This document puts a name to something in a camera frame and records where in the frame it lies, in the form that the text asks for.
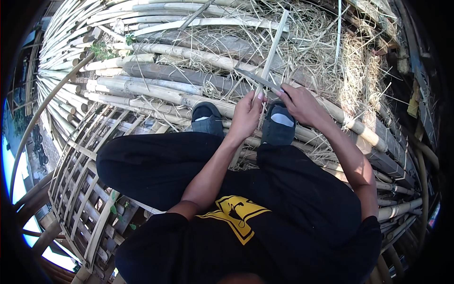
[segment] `knife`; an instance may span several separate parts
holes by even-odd
[[[240,69],[240,68],[233,68],[234,70],[236,70],[238,73],[240,74],[243,74],[245,75],[246,77],[260,83],[260,84],[263,84],[264,86],[268,87],[271,89],[271,92],[275,93],[277,91],[281,91],[283,93],[286,93],[283,89],[281,89],[278,85],[275,85],[273,83],[271,83],[270,81],[267,81],[265,79],[263,79],[262,77],[259,77],[255,74],[253,74],[252,72],[249,72],[249,71],[246,71],[246,70],[243,70],[243,69]]]

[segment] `sandal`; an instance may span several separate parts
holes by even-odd
[[[194,132],[204,132],[224,138],[221,113],[210,102],[201,102],[192,109],[191,126]]]
[[[285,125],[284,123],[277,123],[271,119],[275,114],[284,115],[285,123],[291,124],[293,126]],[[266,112],[265,120],[263,121],[262,127],[262,139],[260,144],[268,143],[271,145],[291,145],[293,138],[295,137],[295,128],[296,120],[288,112],[287,107],[281,101],[274,102],[268,105],[268,110]]]

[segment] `ground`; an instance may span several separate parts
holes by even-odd
[[[49,159],[49,162],[45,165],[45,167],[47,169],[47,172],[50,173],[57,167],[57,162],[60,158],[60,155],[54,143],[52,142],[50,134],[47,133],[47,131],[44,129],[43,123],[41,121],[39,122],[39,129],[41,135],[43,136],[42,145],[44,148],[44,152],[46,153],[46,156]]]

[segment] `leg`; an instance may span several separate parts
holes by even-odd
[[[98,175],[122,194],[166,211],[180,201],[221,142],[201,132],[118,137],[98,154]]]
[[[257,165],[261,171],[252,171],[251,200],[333,247],[355,235],[361,224],[358,197],[298,148],[262,144]]]

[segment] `man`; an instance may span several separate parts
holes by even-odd
[[[127,283],[363,283],[381,246],[375,177],[306,89],[282,84],[257,149],[259,169],[227,170],[256,129],[263,94],[238,102],[228,134],[212,104],[194,132],[133,135],[98,155],[100,179],[166,211],[118,248]],[[291,146],[296,120],[330,142],[353,191]]]

